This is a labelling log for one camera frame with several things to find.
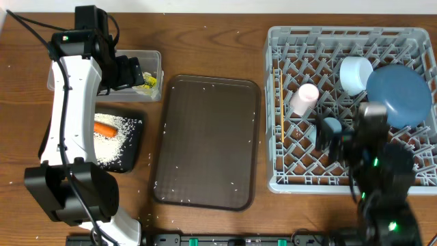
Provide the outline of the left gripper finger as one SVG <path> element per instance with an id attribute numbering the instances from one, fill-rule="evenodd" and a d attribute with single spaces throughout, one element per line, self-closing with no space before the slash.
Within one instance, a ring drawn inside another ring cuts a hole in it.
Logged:
<path id="1" fill-rule="evenodd" d="M 132 87 L 133 78 L 130 69 L 130 60 L 127 56 L 122 55 L 115 58 L 117 63 L 117 79 L 114 90 L 124 90 Z"/>
<path id="2" fill-rule="evenodd" d="M 140 86 L 144 84 L 143 72 L 139 64 L 137 57 L 131 57 L 128 59 L 130 69 L 130 81 L 129 86 Z"/>

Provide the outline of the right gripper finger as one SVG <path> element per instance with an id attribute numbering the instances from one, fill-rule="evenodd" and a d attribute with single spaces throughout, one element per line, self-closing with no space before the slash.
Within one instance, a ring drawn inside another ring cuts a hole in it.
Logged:
<path id="1" fill-rule="evenodd" d="M 329 145 L 328 159 L 331 163 L 343 160 L 343 136 L 335 135 Z"/>
<path id="2" fill-rule="evenodd" d="M 315 149 L 318 151 L 327 149 L 333 137 L 341 131 L 342 125 L 336 118 L 318 116 L 316 118 Z"/>

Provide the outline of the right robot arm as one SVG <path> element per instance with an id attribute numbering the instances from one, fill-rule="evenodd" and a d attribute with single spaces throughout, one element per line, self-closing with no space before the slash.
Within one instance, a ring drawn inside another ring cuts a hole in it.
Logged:
<path id="1" fill-rule="evenodd" d="M 319 115 L 316 118 L 317 150 L 328 150 L 331 162 L 348 164 L 352 199 L 358 206 L 358 227 L 333 230 L 321 245 L 421 245 L 415 215 L 407 201 L 414 184 L 413 153 L 388 141 L 390 126 L 384 105 L 359 105 L 351 130 L 334 130 Z"/>

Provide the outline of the wooden chopstick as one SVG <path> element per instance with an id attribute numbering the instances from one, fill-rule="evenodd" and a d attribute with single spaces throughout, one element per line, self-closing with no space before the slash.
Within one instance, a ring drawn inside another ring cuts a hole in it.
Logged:
<path id="1" fill-rule="evenodd" d="M 273 108 L 273 113 L 274 113 L 274 111 L 275 111 L 275 101 L 276 101 L 276 93 L 275 93 L 275 89 L 276 89 L 276 86 L 275 86 L 275 83 L 276 83 L 276 79 L 275 79 L 275 68 L 274 67 L 272 67 L 272 108 Z"/>
<path id="2" fill-rule="evenodd" d="M 284 142 L 284 108 L 283 108 L 283 71 L 279 69 L 279 96 L 280 96 L 280 116 L 281 116 L 281 142 Z"/>

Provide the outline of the yellow snack wrapper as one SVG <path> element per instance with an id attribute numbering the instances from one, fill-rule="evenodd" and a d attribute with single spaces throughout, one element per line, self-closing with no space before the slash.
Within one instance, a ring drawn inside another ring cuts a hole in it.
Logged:
<path id="1" fill-rule="evenodd" d="M 139 91 L 148 91 L 153 89 L 157 84 L 157 79 L 148 72 L 143 72 L 142 75 L 143 75 L 144 84 L 134 86 L 134 89 Z"/>

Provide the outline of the orange carrot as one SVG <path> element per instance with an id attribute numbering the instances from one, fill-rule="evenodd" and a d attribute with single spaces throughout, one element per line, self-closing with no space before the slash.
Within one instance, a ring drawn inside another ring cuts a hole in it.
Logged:
<path id="1" fill-rule="evenodd" d="M 107 124 L 103 124 L 100 122 L 94 122 L 94 132 L 105 137 L 115 137 L 117 134 L 117 129 L 113 126 L 109 126 Z"/>

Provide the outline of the small blue cup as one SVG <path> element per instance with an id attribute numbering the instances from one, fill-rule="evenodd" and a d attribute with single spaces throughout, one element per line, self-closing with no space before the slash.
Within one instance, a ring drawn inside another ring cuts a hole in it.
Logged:
<path id="1" fill-rule="evenodd" d="M 319 123 L 323 132 L 327 133 L 340 133 L 342 131 L 342 125 L 336 118 L 324 118 Z M 308 138 L 311 143 L 316 144 L 317 141 L 317 126 L 314 125 L 313 129 L 310 131 Z"/>

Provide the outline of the pile of white rice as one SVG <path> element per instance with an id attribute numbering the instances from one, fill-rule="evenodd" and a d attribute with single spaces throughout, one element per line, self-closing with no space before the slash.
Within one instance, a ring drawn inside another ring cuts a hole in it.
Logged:
<path id="1" fill-rule="evenodd" d="M 112 164 L 121 165 L 122 157 L 127 157 L 138 140 L 137 134 L 143 126 L 143 121 L 134 118 L 97 113 L 95 122 L 113 126 L 117 129 L 115 137 L 109 138 L 94 132 L 94 149 L 97 162 L 106 167 Z"/>

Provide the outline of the light blue bowl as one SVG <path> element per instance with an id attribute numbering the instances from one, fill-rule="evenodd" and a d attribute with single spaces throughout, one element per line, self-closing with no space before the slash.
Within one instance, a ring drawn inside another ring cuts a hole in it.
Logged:
<path id="1" fill-rule="evenodd" d="M 370 61 L 364 57 L 346 57 L 340 66 L 340 82 L 349 96 L 356 96 L 366 90 L 367 80 L 373 72 Z"/>

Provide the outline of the dark blue plate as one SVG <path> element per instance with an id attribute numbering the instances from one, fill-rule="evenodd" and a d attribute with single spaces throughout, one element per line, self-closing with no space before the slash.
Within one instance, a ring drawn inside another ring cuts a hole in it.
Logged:
<path id="1" fill-rule="evenodd" d="M 431 111 L 429 86 L 419 73 L 407 66 L 391 64 L 374 70 L 366 90 L 368 101 L 386 107 L 387 122 L 394 128 L 416 127 Z"/>

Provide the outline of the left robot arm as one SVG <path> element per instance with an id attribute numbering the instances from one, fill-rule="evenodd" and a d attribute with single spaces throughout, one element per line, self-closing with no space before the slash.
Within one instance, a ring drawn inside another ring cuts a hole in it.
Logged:
<path id="1" fill-rule="evenodd" d="M 144 83 L 136 58 L 115 55 L 99 29 L 54 33 L 54 101 L 40 166 L 25 170 L 25 186 L 49 219 L 91 231 L 97 245 L 140 245 L 141 224 L 119 205 L 116 179 L 98 166 L 94 148 L 96 97 Z"/>

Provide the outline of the small pink cup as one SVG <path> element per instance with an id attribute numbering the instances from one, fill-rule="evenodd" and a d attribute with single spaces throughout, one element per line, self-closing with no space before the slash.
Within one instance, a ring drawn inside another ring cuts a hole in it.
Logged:
<path id="1" fill-rule="evenodd" d="M 304 115 L 308 108 L 314 108 L 318 101 L 319 90 L 314 84 L 305 83 L 293 93 L 290 106 L 297 115 Z"/>

